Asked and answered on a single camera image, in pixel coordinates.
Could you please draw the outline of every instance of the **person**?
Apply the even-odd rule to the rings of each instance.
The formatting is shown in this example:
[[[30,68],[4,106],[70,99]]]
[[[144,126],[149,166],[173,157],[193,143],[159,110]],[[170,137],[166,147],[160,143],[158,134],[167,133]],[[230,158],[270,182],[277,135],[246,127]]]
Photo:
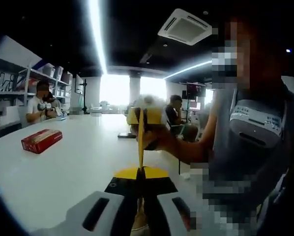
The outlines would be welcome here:
[[[44,99],[45,102],[50,103],[52,107],[61,108],[61,103],[58,99],[53,97],[53,94],[49,92],[48,96]]]
[[[208,168],[208,178],[203,178],[203,198],[209,204],[224,206],[227,216],[231,213],[232,221],[240,227],[245,227],[244,220],[255,215],[256,208],[294,159],[294,94],[281,79],[286,49],[279,41],[279,16],[273,13],[274,7],[272,11],[245,4],[236,2],[231,10],[228,7],[225,12],[229,14],[222,18],[223,26],[218,29],[218,33],[224,34],[218,38],[223,38],[226,45],[231,45],[231,52],[236,52],[235,75],[229,78],[235,83],[227,86],[227,73],[213,71],[218,75],[213,76],[218,89],[200,141],[179,140],[162,125],[155,125],[143,136],[144,147],[157,141],[156,150],[167,151],[186,164],[207,163],[202,165]],[[271,148],[259,147],[236,135],[230,126],[233,104],[260,108],[278,117],[277,126],[282,127],[282,132],[276,144]],[[252,126],[245,122],[240,127]],[[132,125],[131,131],[137,133],[137,125]],[[218,188],[225,186],[228,192]]]
[[[198,127],[187,124],[181,118],[182,98],[179,95],[172,95],[170,103],[166,107],[166,115],[170,125],[184,125],[182,135],[188,142],[194,142],[197,136]]]
[[[26,119],[30,124],[39,123],[47,118],[55,118],[55,111],[48,111],[47,102],[43,99],[49,95],[49,82],[41,80],[37,83],[36,95],[28,101]]]

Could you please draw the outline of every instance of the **ceiling air conditioner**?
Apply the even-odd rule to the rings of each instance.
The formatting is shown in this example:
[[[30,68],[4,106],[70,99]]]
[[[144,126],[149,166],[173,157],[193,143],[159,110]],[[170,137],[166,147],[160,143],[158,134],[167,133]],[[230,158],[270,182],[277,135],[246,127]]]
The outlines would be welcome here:
[[[212,27],[200,18],[176,9],[158,32],[159,36],[170,38],[187,45],[194,45],[210,36]]]

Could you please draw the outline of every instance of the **black ceiling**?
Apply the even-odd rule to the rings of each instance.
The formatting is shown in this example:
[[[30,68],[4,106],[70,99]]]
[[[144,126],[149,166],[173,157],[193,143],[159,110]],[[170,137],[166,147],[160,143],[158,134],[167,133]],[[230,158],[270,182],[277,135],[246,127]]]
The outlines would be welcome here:
[[[188,46],[157,35],[176,8],[188,11],[209,24],[215,23],[218,12],[215,3],[177,2],[101,1],[106,64],[118,68],[109,72],[119,71],[119,66],[129,66],[170,74],[211,58],[212,36]],[[88,0],[8,1],[1,8],[0,15],[3,15],[0,17],[0,33],[7,34],[50,63],[82,76],[98,73],[100,65],[93,41]],[[192,75],[184,74],[173,80],[202,82],[204,78],[211,78],[211,65],[199,67],[192,71]]]

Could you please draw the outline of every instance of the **shelving unit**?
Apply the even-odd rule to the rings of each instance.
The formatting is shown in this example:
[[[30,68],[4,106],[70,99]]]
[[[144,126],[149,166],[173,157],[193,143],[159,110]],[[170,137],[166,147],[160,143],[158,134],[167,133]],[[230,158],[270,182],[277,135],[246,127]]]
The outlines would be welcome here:
[[[12,81],[11,89],[9,88],[8,91],[0,91],[0,99],[11,100],[11,105],[15,105],[16,98],[20,98],[21,100],[23,100],[24,106],[26,106],[28,102],[28,98],[35,95],[35,93],[28,92],[29,78],[34,78],[37,80],[43,80],[43,79],[48,80],[50,84],[53,84],[55,86],[54,93],[53,93],[55,98],[58,98],[58,99],[69,98],[69,97],[66,97],[65,95],[66,95],[66,87],[70,85],[61,81],[58,78],[58,74],[56,74],[55,78],[53,78],[43,74],[40,71],[32,69],[30,66],[28,68],[25,68],[2,59],[0,59],[0,72],[14,75],[14,81]],[[22,76],[24,78],[25,91],[16,91],[17,85],[19,82],[19,76]],[[64,96],[57,96],[57,91],[60,87],[65,88]]]

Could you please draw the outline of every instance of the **white device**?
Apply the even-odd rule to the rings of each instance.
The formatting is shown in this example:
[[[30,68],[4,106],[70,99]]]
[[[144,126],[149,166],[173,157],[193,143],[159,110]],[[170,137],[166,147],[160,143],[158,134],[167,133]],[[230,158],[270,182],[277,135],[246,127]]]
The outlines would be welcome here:
[[[159,36],[187,45],[194,45],[211,34],[210,24],[182,9],[174,10],[158,32]]]
[[[284,115],[279,116],[257,111],[248,106],[236,105],[237,90],[234,92],[230,109],[230,129],[247,142],[262,148],[273,148],[283,138],[287,104]]]

